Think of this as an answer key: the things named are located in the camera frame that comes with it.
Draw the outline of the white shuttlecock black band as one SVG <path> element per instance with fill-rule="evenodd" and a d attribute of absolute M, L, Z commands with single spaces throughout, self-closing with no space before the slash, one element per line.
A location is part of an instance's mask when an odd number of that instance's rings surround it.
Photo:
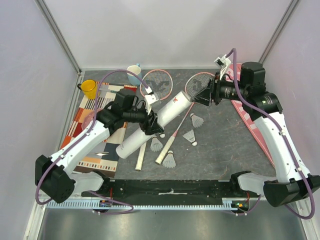
<path fill-rule="evenodd" d="M 156 136 L 151 139 L 150 150 L 152 152 L 158 152 L 163 148 L 163 144 L 158 140 Z"/>

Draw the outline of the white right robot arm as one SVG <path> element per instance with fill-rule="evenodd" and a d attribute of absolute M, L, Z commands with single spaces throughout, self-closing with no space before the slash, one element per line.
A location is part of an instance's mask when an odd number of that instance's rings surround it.
<path fill-rule="evenodd" d="M 312 175 L 301 160 L 288 133 L 280 102 L 275 94 L 266 90 L 263 65 L 243 63 L 237 79 L 227 74 L 230 63 L 222 59 L 216 62 L 220 72 L 198 83 L 191 99 L 205 106 L 218 105 L 223 99 L 241 101 L 243 110 L 262 134 L 276 171 L 276 178 L 250 171 L 235 173 L 231 176 L 230 193 L 240 197 L 246 191 L 254 192 L 266 197 L 273 207 L 309 198 L 314 211 L 313 193 L 320 187 L 320 177 Z"/>

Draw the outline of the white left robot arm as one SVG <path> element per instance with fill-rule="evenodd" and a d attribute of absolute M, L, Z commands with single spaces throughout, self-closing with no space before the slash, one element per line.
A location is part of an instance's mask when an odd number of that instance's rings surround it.
<path fill-rule="evenodd" d="M 78 163 L 99 143 L 109 138 L 125 122 L 138 123 L 140 130 L 151 136 L 163 133 L 158 115 L 152 107 L 160 102 L 157 94 L 151 92 L 144 97 L 141 108 L 134 102 L 137 96 L 130 89 L 123 88 L 103 109 L 95 110 L 93 120 L 72 142 L 50 157 L 39 156 L 35 161 L 35 199 L 40 205 L 39 192 L 45 192 L 51 200 L 62 203 L 79 187 L 84 192 L 82 180 L 92 182 L 89 190 L 99 197 L 106 196 L 110 185 L 98 172 L 72 174 Z"/>

